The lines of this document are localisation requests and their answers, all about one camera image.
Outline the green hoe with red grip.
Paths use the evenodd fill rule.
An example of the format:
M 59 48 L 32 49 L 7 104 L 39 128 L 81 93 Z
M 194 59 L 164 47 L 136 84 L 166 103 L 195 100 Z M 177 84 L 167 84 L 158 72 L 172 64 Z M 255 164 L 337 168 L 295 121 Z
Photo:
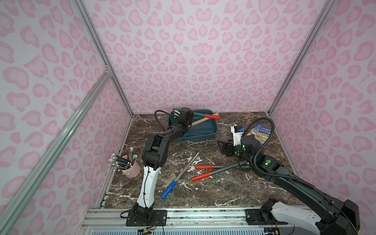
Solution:
M 210 115 L 210 114 L 205 114 L 205 113 L 199 113 L 199 112 L 193 112 L 193 116 L 198 116 L 198 117 L 203 117 L 203 118 L 209 118 L 209 119 L 216 119 L 220 120 L 221 117 L 218 115 Z

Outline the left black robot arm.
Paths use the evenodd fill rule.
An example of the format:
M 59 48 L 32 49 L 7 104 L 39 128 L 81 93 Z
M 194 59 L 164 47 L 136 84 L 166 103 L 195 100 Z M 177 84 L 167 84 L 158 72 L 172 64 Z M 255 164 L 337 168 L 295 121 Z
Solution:
M 136 202 L 137 206 L 142 209 L 150 209 L 154 205 L 157 179 L 167 161 L 169 145 L 176 139 L 183 137 L 193 123 L 193 111 L 190 108 L 183 107 L 170 115 L 175 116 L 177 121 L 162 133 L 148 134 L 142 152 L 144 176 L 140 195 Z

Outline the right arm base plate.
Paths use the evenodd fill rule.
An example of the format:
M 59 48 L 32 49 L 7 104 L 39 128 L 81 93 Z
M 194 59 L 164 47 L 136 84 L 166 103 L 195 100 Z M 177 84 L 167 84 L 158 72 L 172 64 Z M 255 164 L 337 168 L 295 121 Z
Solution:
M 248 225 L 287 225 L 287 222 L 278 221 L 271 213 L 272 207 L 278 202 L 269 198 L 260 209 L 246 209 L 245 217 Z

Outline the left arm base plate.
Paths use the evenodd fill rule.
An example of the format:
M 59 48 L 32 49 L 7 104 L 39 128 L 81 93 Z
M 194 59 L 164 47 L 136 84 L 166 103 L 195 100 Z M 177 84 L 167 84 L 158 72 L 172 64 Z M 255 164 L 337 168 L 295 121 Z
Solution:
M 167 210 L 131 209 L 126 220 L 127 227 L 166 226 Z

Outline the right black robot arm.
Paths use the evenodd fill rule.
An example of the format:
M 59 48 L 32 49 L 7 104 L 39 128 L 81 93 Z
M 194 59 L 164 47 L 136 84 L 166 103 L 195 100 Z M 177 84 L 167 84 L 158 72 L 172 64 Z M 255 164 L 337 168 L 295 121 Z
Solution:
M 242 168 L 271 182 L 302 201 L 308 209 L 288 206 L 269 198 L 260 209 L 246 211 L 250 225 L 291 224 L 316 235 L 357 235 L 360 230 L 359 207 L 351 200 L 341 201 L 317 189 L 291 172 L 281 161 L 263 154 L 263 146 L 253 136 L 219 141 L 218 147 L 226 156 L 237 156 L 239 162 L 225 169 Z

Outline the wooden handled small hoe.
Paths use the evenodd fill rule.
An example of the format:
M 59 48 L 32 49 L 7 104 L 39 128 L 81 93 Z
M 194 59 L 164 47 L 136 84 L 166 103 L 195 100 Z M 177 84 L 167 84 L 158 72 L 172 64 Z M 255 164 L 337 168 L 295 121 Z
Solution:
M 220 120 L 221 117 L 219 116 L 219 113 L 215 113 L 215 114 L 212 114 L 212 115 L 204 114 L 203 118 L 201 118 L 200 120 L 194 121 L 192 123 L 192 126 L 198 125 L 200 123 L 203 123 L 205 121 L 212 120 L 212 119 L 213 120 Z

